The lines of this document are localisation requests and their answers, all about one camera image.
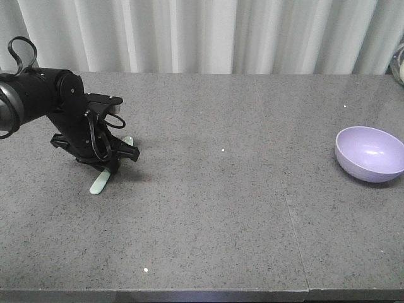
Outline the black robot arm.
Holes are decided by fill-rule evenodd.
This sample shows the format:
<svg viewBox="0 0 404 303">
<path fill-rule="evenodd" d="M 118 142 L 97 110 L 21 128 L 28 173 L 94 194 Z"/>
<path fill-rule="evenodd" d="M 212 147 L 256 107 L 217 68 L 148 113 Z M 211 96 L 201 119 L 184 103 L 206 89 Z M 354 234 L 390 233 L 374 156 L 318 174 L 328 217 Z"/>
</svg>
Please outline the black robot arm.
<svg viewBox="0 0 404 303">
<path fill-rule="evenodd" d="M 51 144 L 80 163 L 114 174 L 123 158 L 137 161 L 140 151 L 110 132 L 106 117 L 117 117 L 120 97 L 85 93 L 80 76 L 67 69 L 33 68 L 1 75 L 1 138 L 46 116 L 58 129 Z"/>
</svg>

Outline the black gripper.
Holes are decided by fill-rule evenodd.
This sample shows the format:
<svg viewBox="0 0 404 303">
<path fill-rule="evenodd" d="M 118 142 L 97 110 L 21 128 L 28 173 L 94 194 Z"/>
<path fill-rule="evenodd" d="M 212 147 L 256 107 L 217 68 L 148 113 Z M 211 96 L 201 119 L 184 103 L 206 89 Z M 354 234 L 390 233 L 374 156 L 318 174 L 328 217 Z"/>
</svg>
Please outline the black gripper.
<svg viewBox="0 0 404 303">
<path fill-rule="evenodd" d="M 121 97 L 85 93 L 81 77 L 68 70 L 57 75 L 55 86 L 58 104 L 55 111 L 47 114 L 59 130 L 51 139 L 53 146 L 112 175 L 119 169 L 119 159 L 138 160 L 138 148 L 116 138 L 108 129 L 126 126 L 117 115 L 123 103 Z"/>
</svg>

